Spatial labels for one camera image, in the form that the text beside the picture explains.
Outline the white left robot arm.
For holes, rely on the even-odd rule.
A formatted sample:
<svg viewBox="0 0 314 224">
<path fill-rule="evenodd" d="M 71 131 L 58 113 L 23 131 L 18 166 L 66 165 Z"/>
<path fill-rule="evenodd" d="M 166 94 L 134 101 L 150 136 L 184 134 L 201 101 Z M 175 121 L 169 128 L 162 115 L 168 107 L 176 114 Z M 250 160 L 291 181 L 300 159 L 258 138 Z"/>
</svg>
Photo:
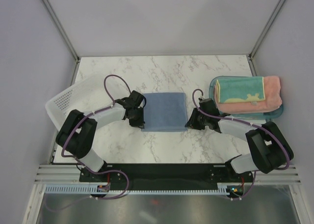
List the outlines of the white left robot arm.
<svg viewBox="0 0 314 224">
<path fill-rule="evenodd" d="M 64 152 L 69 152 L 71 157 L 90 170 L 90 176 L 95 181 L 104 181 L 107 177 L 106 162 L 92 148 L 96 131 L 126 119 L 130 126 L 143 129 L 146 103 L 145 96 L 134 90 L 128 97 L 116 99 L 112 105 L 94 112 L 72 110 L 56 136 L 56 143 L 62 147 L 61 155 L 65 157 Z"/>
</svg>

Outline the yellow towel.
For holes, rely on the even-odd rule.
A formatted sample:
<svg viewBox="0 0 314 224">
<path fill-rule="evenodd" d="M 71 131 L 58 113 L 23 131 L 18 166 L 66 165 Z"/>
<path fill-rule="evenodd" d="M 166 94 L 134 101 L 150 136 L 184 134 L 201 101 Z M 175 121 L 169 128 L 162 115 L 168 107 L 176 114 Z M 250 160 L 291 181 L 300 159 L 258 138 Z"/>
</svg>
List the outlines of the yellow towel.
<svg viewBox="0 0 314 224">
<path fill-rule="evenodd" d="M 215 91 L 220 104 L 264 101 L 264 77 L 217 79 Z"/>
</svg>

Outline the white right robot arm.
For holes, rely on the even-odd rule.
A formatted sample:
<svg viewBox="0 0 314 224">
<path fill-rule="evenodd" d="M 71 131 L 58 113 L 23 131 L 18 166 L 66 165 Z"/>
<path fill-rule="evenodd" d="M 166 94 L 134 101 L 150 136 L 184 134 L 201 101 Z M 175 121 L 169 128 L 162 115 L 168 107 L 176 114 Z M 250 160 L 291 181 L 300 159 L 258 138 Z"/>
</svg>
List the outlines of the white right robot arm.
<svg viewBox="0 0 314 224">
<path fill-rule="evenodd" d="M 287 169 L 294 153 L 278 126 L 272 122 L 256 125 L 229 114 L 221 114 L 212 99 L 205 99 L 195 107 L 186 128 L 204 130 L 206 127 L 221 134 L 232 135 L 248 144 L 250 153 L 239 155 L 228 161 L 225 178 L 236 182 L 242 173 Z"/>
</svg>

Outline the blue towel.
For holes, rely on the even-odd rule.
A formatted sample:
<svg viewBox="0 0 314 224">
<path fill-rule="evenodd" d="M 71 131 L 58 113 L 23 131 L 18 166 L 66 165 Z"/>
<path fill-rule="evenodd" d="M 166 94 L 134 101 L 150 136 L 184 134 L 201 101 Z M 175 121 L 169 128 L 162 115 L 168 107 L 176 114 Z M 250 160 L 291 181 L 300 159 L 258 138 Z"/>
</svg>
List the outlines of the blue towel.
<svg viewBox="0 0 314 224">
<path fill-rule="evenodd" d="M 187 119 L 186 94 L 183 92 L 156 92 L 144 94 L 143 132 L 185 132 Z"/>
</svg>

